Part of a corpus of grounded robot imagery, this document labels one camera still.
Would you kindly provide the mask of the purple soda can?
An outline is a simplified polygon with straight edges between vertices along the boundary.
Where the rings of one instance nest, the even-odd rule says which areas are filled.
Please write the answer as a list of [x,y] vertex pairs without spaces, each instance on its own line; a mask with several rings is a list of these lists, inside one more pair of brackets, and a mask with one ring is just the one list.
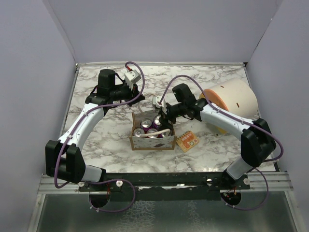
[[140,121],[140,128],[143,129],[144,133],[147,133],[150,129],[153,128],[152,120],[145,118]]
[[159,129],[159,127],[161,126],[161,122],[160,122],[160,118],[161,118],[161,115],[156,115],[154,118],[153,118],[153,127],[155,129]]

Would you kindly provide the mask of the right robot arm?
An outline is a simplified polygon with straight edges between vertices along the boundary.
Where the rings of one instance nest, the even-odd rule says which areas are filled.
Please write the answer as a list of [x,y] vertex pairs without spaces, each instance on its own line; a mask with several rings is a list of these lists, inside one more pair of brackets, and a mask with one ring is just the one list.
[[275,150],[276,142],[265,120],[243,118],[205,98],[196,99],[186,84],[179,84],[172,91],[177,104],[166,103],[163,97],[154,101],[160,109],[162,130],[170,129],[178,117],[188,116],[189,119],[211,123],[240,141],[240,156],[225,169],[222,176],[225,188],[233,189],[237,186],[245,173],[259,167]]

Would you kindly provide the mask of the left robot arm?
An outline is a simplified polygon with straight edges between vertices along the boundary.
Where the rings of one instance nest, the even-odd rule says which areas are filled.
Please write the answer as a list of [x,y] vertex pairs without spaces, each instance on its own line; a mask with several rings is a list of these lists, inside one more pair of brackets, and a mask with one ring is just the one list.
[[139,80],[145,77],[140,68],[128,69],[116,84],[118,73],[103,69],[98,74],[98,84],[85,100],[84,107],[71,127],[56,141],[50,140],[45,146],[46,174],[54,178],[56,188],[61,188],[57,181],[66,183],[90,182],[91,187],[100,191],[106,187],[105,169],[87,165],[82,156],[82,148],[94,127],[105,117],[110,109],[120,105],[132,106],[145,97],[143,87],[138,87]]

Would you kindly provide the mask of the red cola can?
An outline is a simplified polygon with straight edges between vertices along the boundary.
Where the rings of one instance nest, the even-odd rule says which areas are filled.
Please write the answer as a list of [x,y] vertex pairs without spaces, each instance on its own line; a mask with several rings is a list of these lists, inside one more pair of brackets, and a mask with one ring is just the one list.
[[140,137],[141,135],[144,135],[145,131],[142,128],[135,128],[132,135],[135,137]]
[[159,132],[157,129],[149,129],[146,133],[147,137],[150,138],[150,139],[154,139],[154,138],[157,138],[159,136]]

